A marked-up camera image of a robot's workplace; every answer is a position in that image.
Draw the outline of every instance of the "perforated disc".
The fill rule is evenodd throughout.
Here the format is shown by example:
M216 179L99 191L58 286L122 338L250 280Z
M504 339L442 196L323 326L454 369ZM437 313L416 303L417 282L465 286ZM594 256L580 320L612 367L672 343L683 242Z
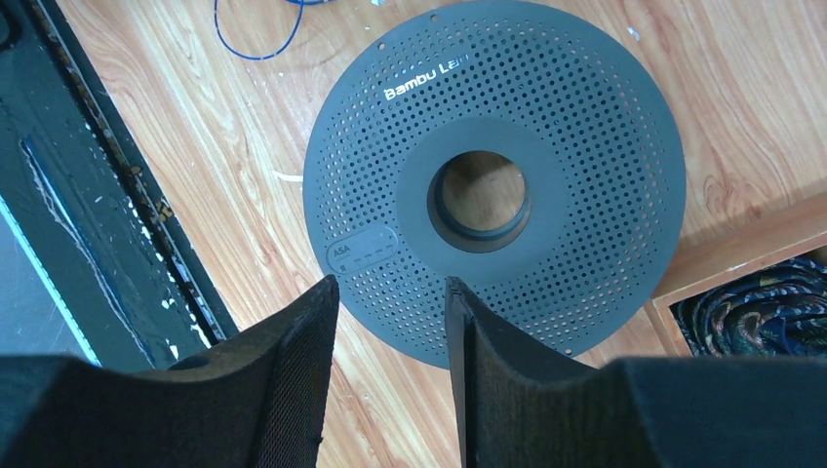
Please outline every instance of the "perforated disc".
M510 239L468 240L434 216L441 168L473 150L525 176L531 209ZM448 365L443 288L457 276L576 355L664 273L685 171L662 94L606 33L532 3L461 3L393 29L345 71L313 129L304 208L342 301L399 351Z

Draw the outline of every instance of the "dark iridescent fabric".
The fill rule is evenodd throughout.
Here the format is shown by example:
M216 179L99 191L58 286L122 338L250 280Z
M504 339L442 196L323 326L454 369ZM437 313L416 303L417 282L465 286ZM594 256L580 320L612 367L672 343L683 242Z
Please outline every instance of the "dark iridescent fabric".
M793 258L678 304L694 355L827 356L827 267Z

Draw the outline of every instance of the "gray floor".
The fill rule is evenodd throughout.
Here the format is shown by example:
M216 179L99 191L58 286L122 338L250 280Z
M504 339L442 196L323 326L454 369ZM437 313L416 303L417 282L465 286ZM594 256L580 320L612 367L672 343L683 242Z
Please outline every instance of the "gray floor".
M26 252L0 216L0 354L84 357Z

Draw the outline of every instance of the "light blue strip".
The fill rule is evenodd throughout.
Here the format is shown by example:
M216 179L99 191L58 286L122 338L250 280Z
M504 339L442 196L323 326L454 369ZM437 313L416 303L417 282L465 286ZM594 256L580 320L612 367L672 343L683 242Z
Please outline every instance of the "light blue strip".
M86 336L80 330L80 327L78 327L77 322L75 322L75 318L72 317L72 313L69 312L69 309L66 307L65 302L63 302L63 298L60 297L60 292L58 292L58 290L55 288L55 285L52 283L52 279L49 278L49 273L47 273L46 270L43 268L43 265L40 263L40 259L37 257L37 255L34 254L34 250L31 248L31 245L29 245L28 240L25 238L25 236L23 236L18 221L12 215L12 212L9 210L9 206L6 205L6 200L4 200L2 196L0 196L0 213L3 214L3 218L5 218L6 222L9 223L9 227L12 228L12 232L18 239L18 243L20 243L20 246L22 247L26 256L28 256L29 261L31 261L31 265L37 272L37 276L40 277L40 281L43 282L43 286L46 287L46 291L49 292L49 295L55 302L55 306L60 311L60 314L66 321L66 324L69 325L69 329L72 331L72 334L74 335L75 339L80 345L80 348L83 350L84 355L86 355L86 359L89 360L91 364L100 366L98 355L95 354L95 350L92 349L92 346L89 344L89 341L86 339Z

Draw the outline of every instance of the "wood grain surface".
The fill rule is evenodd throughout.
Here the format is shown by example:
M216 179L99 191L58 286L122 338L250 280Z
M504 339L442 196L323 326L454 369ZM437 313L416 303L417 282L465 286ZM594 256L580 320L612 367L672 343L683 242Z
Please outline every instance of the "wood grain surface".
M327 92L383 33L453 3L309 7L283 55L253 62L222 48L210 1L59 2L241 328L321 277L298 180ZM603 28L666 95L688 165L682 250L825 190L827 2L548 4ZM284 42L297 10L220 6L227 39L253 55ZM650 315L579 359L678 352ZM334 358L320 466L458 466L447 371L393 351L346 312Z

